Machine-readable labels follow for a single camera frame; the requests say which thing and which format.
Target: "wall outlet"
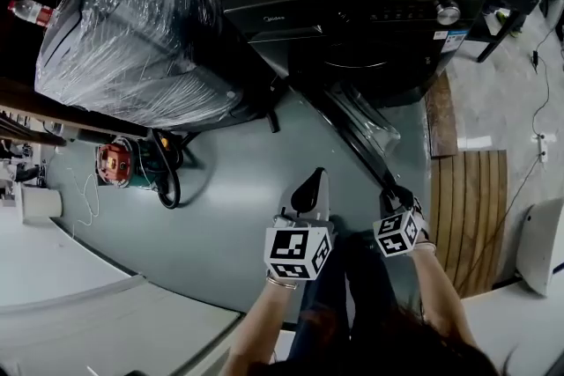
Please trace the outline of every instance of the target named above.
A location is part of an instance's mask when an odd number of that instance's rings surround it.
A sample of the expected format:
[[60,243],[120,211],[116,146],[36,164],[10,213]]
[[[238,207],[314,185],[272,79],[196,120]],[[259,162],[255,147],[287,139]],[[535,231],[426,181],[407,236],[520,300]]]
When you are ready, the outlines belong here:
[[540,154],[541,163],[546,163],[548,161],[548,145],[546,144],[546,138],[544,134],[537,136],[538,140],[538,153]]

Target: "oven knob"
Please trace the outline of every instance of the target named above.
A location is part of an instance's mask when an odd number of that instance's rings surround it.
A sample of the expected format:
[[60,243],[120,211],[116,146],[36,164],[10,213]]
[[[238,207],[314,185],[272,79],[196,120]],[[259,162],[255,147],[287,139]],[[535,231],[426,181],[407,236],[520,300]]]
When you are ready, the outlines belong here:
[[447,0],[436,4],[437,22],[442,26],[452,26],[460,19],[460,9],[456,2]]

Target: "plastic bottle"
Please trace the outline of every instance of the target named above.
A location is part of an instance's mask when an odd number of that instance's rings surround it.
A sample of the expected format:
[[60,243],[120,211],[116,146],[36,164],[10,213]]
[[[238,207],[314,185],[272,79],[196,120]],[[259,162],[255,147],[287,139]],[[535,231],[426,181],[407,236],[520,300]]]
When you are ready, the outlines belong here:
[[26,20],[38,26],[46,27],[53,15],[53,9],[38,4],[33,0],[11,0],[8,10],[13,12],[17,18]]

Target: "white cabinet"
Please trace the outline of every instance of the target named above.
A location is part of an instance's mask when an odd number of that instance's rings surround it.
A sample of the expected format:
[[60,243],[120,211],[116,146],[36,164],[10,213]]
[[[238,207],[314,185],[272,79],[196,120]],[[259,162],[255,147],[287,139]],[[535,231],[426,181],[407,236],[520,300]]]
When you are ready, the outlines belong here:
[[0,308],[0,365],[13,376],[123,376],[135,370],[169,375],[188,370],[238,317],[135,276],[77,295]]
[[128,278],[50,219],[22,225],[15,207],[0,207],[0,307],[56,299]]

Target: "dark hair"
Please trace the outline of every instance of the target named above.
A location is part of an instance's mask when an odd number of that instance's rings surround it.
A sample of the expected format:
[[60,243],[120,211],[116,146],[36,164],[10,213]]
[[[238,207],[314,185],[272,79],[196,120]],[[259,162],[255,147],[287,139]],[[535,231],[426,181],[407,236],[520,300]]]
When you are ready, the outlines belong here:
[[[360,332],[361,336],[357,337],[357,330],[367,333]],[[320,333],[326,335],[326,331],[320,330]],[[398,308],[387,315],[384,323],[363,324],[358,329],[355,325],[348,350],[320,350],[307,360],[289,359],[272,365],[255,365],[250,372],[252,376],[327,373],[499,375],[482,351],[458,336],[441,335],[413,313]]]

